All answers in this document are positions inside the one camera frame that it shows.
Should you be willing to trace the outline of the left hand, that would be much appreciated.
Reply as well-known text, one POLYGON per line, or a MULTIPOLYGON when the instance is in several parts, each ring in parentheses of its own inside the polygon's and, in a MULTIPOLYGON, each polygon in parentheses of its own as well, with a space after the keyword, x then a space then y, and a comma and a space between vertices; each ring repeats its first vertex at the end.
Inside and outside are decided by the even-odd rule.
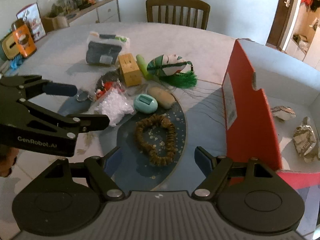
POLYGON ((0 161, 0 176, 8 177, 12 173, 12 166, 17 161, 19 149, 1 145, 1 161, 0 161))

